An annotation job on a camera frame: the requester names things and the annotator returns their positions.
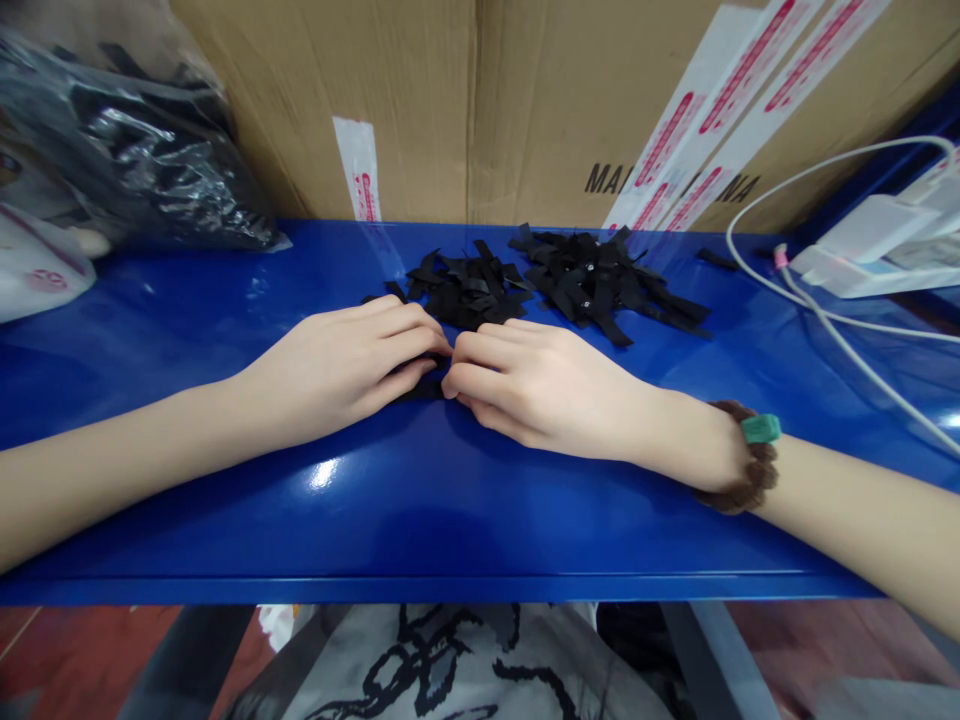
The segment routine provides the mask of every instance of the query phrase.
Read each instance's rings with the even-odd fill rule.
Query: green bead
[[[780,418],[776,415],[757,415],[740,423],[747,444],[771,443],[780,439]]]

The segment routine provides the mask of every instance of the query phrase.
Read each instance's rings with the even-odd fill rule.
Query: cardboard box
[[[355,217],[341,117],[372,125],[384,220],[579,227],[607,219],[720,6],[173,1],[226,84],[241,148],[281,214]],[[893,0],[693,229],[723,230],[787,176],[890,137],[960,76],[958,61],[960,2]],[[789,229],[859,164],[799,183],[742,229]]]
[[[473,0],[173,0],[288,217],[353,219],[333,117],[376,133],[385,220],[466,218]]]

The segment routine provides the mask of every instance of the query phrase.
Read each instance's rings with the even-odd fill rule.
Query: finger
[[[378,340],[374,348],[384,374],[425,352],[442,355],[452,352],[447,339],[426,326],[415,327],[399,335]]]
[[[478,335],[489,335],[490,337],[500,338],[507,342],[529,345],[536,342],[540,337],[539,333],[521,330],[520,328],[510,327],[508,325],[497,325],[496,323],[484,323],[477,328]]]
[[[509,370],[516,364],[521,351],[522,348],[516,343],[493,335],[462,332],[457,337],[457,346],[453,349],[453,362],[472,362],[484,367]]]
[[[413,390],[420,378],[437,367],[437,363],[429,358],[414,360],[393,375],[387,375],[378,382],[363,399],[364,410],[369,415],[377,412],[392,403],[406,392]]]
[[[447,400],[463,393],[505,410],[511,409],[514,404],[510,381],[506,375],[471,363],[453,365],[443,378],[441,387]]]
[[[538,447],[542,444],[542,433],[527,427],[500,408],[476,398],[470,399],[468,407],[473,412],[477,422],[485,428],[513,438],[526,447]]]
[[[504,325],[506,327],[516,328],[517,330],[525,330],[526,332],[544,332],[545,330],[550,330],[554,327],[553,325],[533,323],[529,320],[520,320],[518,318],[510,318],[504,323]]]
[[[443,336],[440,323],[427,315],[427,311],[417,303],[408,303],[379,313],[365,322],[377,333],[377,337],[393,337],[415,327],[428,327],[437,335]]]
[[[339,315],[342,319],[356,320],[363,317],[378,315],[379,313],[399,307],[403,307],[403,303],[400,302],[400,298],[398,298],[396,295],[384,295],[383,297],[378,297],[376,300],[371,300],[363,305],[357,305],[356,307],[352,308],[344,308],[343,310],[338,310],[335,313],[330,314]]]

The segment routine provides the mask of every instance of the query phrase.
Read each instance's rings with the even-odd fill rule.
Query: hand
[[[632,462],[703,490],[724,489],[748,460],[726,413],[638,380],[548,325],[507,320],[461,333],[443,392],[521,445]]]
[[[412,390],[436,367],[425,352],[453,352],[436,320],[393,295],[312,315],[220,385],[263,452],[342,430]]]

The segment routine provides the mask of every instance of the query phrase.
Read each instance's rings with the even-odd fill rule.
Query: wrist
[[[181,393],[204,433],[204,443],[223,458],[225,467],[272,452],[266,433],[250,404],[236,392],[233,378],[200,385]]]
[[[740,424],[712,405],[657,388],[649,429],[631,462],[709,492],[743,477],[750,454]]]

